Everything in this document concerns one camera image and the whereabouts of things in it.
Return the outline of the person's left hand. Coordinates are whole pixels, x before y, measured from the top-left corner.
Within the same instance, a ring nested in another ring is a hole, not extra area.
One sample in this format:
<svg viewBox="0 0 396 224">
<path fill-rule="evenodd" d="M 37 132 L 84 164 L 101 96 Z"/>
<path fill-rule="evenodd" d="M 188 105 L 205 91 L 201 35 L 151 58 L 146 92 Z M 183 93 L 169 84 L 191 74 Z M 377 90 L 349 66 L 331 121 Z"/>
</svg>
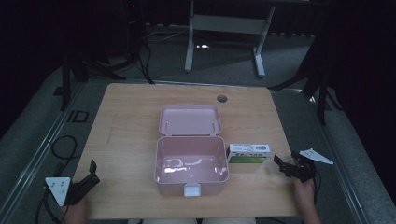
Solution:
<svg viewBox="0 0 396 224">
<path fill-rule="evenodd" d="M 77 204 L 60 206 L 63 224 L 88 224 L 87 199 L 81 199 Z"/>
</svg>

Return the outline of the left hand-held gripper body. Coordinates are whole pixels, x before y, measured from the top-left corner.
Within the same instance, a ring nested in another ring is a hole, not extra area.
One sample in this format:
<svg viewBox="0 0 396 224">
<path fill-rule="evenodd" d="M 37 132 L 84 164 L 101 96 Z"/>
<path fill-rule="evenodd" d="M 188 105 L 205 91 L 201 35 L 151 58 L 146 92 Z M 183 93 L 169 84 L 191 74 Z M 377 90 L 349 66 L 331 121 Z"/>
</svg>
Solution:
<svg viewBox="0 0 396 224">
<path fill-rule="evenodd" d="M 70 177 L 62 176 L 46 177 L 45 182 L 56 203 L 59 206 L 67 206 L 77 204 L 96 186 L 93 188 L 87 186 L 87 176 L 78 183 L 73 183 Z"/>
</svg>

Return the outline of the pink plastic storage box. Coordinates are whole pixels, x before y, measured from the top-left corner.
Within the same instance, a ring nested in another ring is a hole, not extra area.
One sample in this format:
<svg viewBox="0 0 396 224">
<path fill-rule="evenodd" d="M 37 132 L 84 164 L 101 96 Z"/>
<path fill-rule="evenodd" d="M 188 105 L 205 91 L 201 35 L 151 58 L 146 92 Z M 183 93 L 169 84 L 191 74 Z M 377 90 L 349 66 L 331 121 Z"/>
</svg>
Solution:
<svg viewBox="0 0 396 224">
<path fill-rule="evenodd" d="M 229 179 L 219 111 L 213 105 L 164 105 L 154 180 L 165 196 L 215 195 Z"/>
</svg>

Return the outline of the white and green carton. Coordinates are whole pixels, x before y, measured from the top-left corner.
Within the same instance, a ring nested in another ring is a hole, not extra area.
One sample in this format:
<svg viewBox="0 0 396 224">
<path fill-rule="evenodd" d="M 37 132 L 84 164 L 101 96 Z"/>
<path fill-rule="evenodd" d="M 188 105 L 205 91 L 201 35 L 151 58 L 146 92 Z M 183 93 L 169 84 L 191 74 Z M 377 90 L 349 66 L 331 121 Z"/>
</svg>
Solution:
<svg viewBox="0 0 396 224">
<path fill-rule="evenodd" d="M 270 153 L 266 144 L 230 144 L 227 148 L 228 163 L 263 163 Z"/>
</svg>

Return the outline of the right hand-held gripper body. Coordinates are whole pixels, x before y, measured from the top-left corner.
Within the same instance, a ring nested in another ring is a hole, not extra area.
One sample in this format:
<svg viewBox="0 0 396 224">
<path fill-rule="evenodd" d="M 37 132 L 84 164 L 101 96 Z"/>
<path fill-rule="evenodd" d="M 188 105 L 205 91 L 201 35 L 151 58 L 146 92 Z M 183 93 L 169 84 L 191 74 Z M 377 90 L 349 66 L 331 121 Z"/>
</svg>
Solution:
<svg viewBox="0 0 396 224">
<path fill-rule="evenodd" d="M 279 171 L 287 177 L 296 177 L 302 182 L 313 179 L 316 176 L 317 168 L 315 161 L 333 165 L 333 161 L 316 152 L 313 148 L 301 150 L 298 159 L 293 159 L 294 164 L 286 163 L 279 166 Z"/>
</svg>

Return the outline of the white desk frame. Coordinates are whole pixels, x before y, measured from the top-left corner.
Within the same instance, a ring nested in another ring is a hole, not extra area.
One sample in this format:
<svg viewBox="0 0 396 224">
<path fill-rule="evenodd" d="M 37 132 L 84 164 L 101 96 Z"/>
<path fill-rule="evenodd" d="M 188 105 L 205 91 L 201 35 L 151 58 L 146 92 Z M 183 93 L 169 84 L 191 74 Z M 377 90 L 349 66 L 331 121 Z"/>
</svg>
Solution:
<svg viewBox="0 0 396 224">
<path fill-rule="evenodd" d="M 272 23 L 275 10 L 275 7 L 270 7 L 265 19 L 201 15 L 194 12 L 194 0 L 190 0 L 189 39 L 184 70 L 186 72 L 190 72 L 192 70 L 193 53 L 195 48 L 193 43 L 193 34 L 195 31 L 238 33 L 258 35 L 260 37 L 258 45 L 252 49 L 252 52 L 256 65 L 257 76 L 264 77 L 266 73 L 262 61 L 262 49 Z"/>
</svg>

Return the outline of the black metal stand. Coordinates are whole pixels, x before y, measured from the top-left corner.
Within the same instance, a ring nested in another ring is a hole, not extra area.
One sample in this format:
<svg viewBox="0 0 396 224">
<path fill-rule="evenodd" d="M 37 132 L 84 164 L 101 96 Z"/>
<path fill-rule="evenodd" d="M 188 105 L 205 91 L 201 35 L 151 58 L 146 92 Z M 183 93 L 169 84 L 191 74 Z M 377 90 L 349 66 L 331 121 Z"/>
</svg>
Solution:
<svg viewBox="0 0 396 224">
<path fill-rule="evenodd" d="M 70 73 L 73 73 L 77 81 L 86 82 L 89 79 L 86 65 L 92 66 L 99 73 L 102 73 L 107 77 L 117 80 L 125 80 L 125 77 L 114 74 L 109 69 L 97 63 L 83 53 L 77 52 L 71 48 L 67 48 L 62 63 L 62 111 L 67 108 L 71 101 Z"/>
<path fill-rule="evenodd" d="M 324 111 L 329 77 L 336 61 L 337 45 L 340 40 L 337 36 L 336 26 L 336 19 L 327 18 L 304 56 L 296 75 L 280 84 L 269 87 L 269 90 L 281 91 L 306 78 L 302 94 L 306 97 L 312 97 L 318 91 L 317 116 L 322 125 L 326 124 Z"/>
</svg>

